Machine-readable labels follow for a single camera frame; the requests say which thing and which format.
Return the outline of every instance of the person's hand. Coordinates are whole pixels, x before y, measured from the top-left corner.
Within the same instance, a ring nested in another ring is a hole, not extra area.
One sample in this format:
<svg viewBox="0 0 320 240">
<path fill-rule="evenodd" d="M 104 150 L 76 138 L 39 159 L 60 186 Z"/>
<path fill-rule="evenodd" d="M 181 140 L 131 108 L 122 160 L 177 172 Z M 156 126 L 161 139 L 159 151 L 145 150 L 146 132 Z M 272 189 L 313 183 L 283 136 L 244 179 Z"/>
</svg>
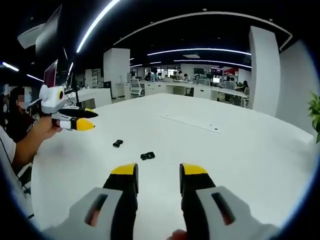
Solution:
<svg viewBox="0 0 320 240">
<path fill-rule="evenodd" d="M 187 240 L 187 232 L 181 229 L 175 230 L 167 240 Z"/>
<path fill-rule="evenodd" d="M 52 118 L 50 116 L 43 116 L 40 118 L 38 123 L 36 123 L 31 131 L 35 134 L 39 139 L 46 140 L 51 138 L 58 132 L 61 132 L 61 128 L 59 126 L 59 121 L 56 121 L 56 125 L 53 125 Z"/>
</svg>

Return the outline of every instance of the person's arm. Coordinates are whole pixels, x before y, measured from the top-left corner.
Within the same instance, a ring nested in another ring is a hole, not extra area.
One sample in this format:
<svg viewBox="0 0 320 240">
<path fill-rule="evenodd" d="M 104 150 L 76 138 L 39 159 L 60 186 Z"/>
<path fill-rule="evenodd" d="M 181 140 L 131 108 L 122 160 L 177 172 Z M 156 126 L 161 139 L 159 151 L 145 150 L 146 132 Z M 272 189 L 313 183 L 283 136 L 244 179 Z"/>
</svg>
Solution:
<svg viewBox="0 0 320 240">
<path fill-rule="evenodd" d="M 41 143 L 60 131 L 60 127 L 52 124 L 51 117 L 40 118 L 39 122 L 31 128 L 26 137 L 16 144 L 12 166 L 15 169 L 20 169 L 30 163 Z"/>
</svg>

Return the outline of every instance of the black small object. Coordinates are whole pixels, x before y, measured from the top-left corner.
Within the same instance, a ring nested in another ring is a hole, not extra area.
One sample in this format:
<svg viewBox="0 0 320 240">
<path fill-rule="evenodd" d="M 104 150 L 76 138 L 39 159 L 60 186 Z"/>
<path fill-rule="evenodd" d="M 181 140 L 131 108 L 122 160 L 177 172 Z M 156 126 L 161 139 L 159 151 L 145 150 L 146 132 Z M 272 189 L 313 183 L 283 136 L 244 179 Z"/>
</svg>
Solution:
<svg viewBox="0 0 320 240">
<path fill-rule="evenodd" d="M 154 154 L 153 151 L 148 152 L 148 153 L 145 153 L 145 154 L 141 154 L 141 156 L 140 156 L 140 158 L 141 158 L 142 160 L 154 159 L 155 157 L 156 157 L 156 156 L 155 156 L 155 154 Z"/>
<path fill-rule="evenodd" d="M 123 144 L 123 143 L 124 143 L 123 140 L 118 139 L 118 140 L 113 144 L 113 146 L 116 147 L 116 148 L 118 148 L 118 147 L 120 147 L 120 145 Z"/>
</svg>

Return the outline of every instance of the white shirt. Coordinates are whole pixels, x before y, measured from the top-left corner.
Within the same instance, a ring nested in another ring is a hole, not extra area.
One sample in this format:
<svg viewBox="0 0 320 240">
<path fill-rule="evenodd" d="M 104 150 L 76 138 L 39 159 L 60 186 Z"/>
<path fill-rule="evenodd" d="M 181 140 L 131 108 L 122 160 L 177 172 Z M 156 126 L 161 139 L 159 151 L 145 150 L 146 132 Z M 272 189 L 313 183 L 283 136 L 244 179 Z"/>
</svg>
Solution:
<svg viewBox="0 0 320 240">
<path fill-rule="evenodd" d="M 23 188 L 11 167 L 16 153 L 16 143 L 7 135 L 1 126 L 0 139 L 1 166 L 6 176 L 8 186 L 11 188 L 11 196 L 15 199 L 22 212 L 28 217 L 33 213 L 30 195 L 24 194 Z"/>
</svg>

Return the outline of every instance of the green plant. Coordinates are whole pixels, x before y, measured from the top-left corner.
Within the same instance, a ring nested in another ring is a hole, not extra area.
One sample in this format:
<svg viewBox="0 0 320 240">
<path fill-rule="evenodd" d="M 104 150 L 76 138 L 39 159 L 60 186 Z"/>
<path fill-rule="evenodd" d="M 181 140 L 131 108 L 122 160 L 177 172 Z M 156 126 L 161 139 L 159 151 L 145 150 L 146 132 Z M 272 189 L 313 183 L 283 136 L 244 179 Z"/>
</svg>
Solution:
<svg viewBox="0 0 320 240">
<path fill-rule="evenodd" d="M 318 133 L 316 143 L 320 142 L 320 96 L 311 92 L 312 100 L 309 102 L 309 116 L 312 118 L 312 126 Z"/>
</svg>

